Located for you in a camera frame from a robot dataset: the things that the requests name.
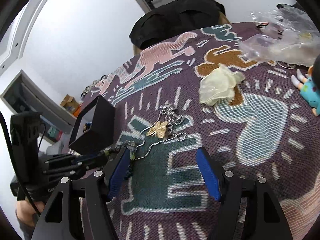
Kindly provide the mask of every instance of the person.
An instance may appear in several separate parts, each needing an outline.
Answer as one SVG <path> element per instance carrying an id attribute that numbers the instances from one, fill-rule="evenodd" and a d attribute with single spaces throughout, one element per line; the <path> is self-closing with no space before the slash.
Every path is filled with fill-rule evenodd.
<path id="1" fill-rule="evenodd" d="M 45 206 L 41 201 L 35 202 L 35 205 L 39 212 L 42 212 Z M 36 227 L 37 215 L 28 200 L 17 201 L 16 215 L 20 229 L 23 232 L 24 239 L 31 240 L 33 231 Z"/>

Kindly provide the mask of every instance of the butterfly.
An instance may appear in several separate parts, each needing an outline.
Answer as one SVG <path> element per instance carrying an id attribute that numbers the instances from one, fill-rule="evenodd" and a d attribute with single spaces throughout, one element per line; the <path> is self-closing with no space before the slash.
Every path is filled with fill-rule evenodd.
<path id="1" fill-rule="evenodd" d="M 150 130 L 147 132 L 146 136 L 157 136 L 159 139 L 162 139 L 165 135 L 165 132 L 167 131 L 167 125 L 168 122 L 156 122 L 153 127 L 150 128 Z"/>

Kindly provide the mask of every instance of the open jewelry box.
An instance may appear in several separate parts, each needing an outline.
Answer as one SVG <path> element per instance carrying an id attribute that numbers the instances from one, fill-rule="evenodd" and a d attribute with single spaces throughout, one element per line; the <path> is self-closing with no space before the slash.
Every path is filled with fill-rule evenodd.
<path id="1" fill-rule="evenodd" d="M 81 155 L 87 155 L 111 145 L 114 119 L 115 108 L 102 96 L 97 96 L 78 115 L 69 148 Z"/>

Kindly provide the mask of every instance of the clear plastic wrapper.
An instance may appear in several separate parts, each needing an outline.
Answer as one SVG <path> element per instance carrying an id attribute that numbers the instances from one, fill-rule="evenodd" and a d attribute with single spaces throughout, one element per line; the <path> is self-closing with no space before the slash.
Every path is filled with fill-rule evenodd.
<path id="1" fill-rule="evenodd" d="M 256 23 L 269 22 L 269 25 L 261 29 L 263 34 L 239 42 L 245 57 L 259 62 L 276 60 L 313 65 L 320 54 L 320 33 L 305 12 L 285 7 L 252 15 Z"/>

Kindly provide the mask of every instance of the patterned blanket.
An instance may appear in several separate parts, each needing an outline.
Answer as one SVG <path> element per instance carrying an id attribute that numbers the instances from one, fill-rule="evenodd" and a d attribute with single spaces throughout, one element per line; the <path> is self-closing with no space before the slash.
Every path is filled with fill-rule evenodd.
<path id="1" fill-rule="evenodd" d="M 196 165 L 200 146 L 238 176 L 266 178 L 294 240 L 313 225 L 320 214 L 320 117 L 292 85 L 296 70 L 241 56 L 238 41 L 257 33 L 253 23 L 238 23 L 181 34 L 127 61 L 85 97 L 84 106 L 100 94 L 116 107 L 118 143 L 137 141 L 166 101 L 185 117 L 178 130 L 187 138 L 154 146 L 148 157 L 134 163 L 133 176 L 108 204 L 120 239 L 206 239 L 220 204 L 208 195 Z M 199 82 L 220 63 L 246 79 L 236 87 L 233 101 L 201 105 Z M 157 140 L 146 137 L 137 156 Z M 83 208 L 86 224 L 85 201 Z M 244 216 L 245 201 L 239 223 Z M 240 234 L 237 229 L 235 239 Z"/>

